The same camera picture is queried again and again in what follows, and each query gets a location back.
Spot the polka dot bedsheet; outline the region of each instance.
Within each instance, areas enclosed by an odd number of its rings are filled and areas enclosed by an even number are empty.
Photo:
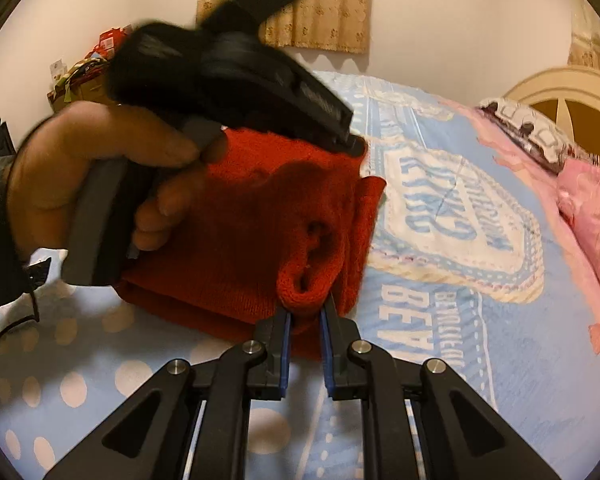
[[[564,480],[600,459],[600,286],[557,212],[552,180],[479,112],[367,76],[320,73],[355,111],[365,174],[388,183],[352,313],[394,356],[445,359]],[[111,288],[59,279],[41,320],[0,340],[0,446],[40,480],[172,358],[229,343],[158,319]],[[23,296],[0,329],[30,313]],[[249,480],[363,477],[360,410],[296,360],[287,398],[251,407]]]

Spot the folded red sweater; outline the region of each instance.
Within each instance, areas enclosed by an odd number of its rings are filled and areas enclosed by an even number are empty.
[[[280,299],[294,314],[294,352],[315,354],[330,290],[356,303],[385,182],[360,178],[362,157],[299,140],[227,131],[225,159],[170,241],[143,253],[116,291],[167,320],[240,341]]]

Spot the patterned curtain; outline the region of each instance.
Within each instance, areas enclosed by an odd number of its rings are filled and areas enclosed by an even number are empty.
[[[587,0],[574,0],[569,64],[600,70],[600,17]]]
[[[202,20],[221,1],[198,0],[196,20]],[[261,39],[272,46],[364,54],[368,29],[368,0],[298,0],[267,20]]]

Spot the hand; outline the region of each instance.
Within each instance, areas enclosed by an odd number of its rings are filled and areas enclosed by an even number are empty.
[[[168,240],[205,181],[203,162],[226,152],[222,136],[203,153],[144,108],[78,101],[48,120],[11,168],[7,212],[20,258],[65,248],[74,203],[91,162],[126,156],[138,164],[186,170],[163,182],[136,212],[133,243],[153,251]]]

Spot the wall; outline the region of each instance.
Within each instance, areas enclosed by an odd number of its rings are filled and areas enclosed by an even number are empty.
[[[466,104],[566,62],[571,0],[371,2],[368,56],[289,51],[317,70],[368,73]],[[73,64],[111,27],[189,25],[195,9],[196,0],[23,0],[0,31],[0,117],[14,143],[50,113],[56,59]]]

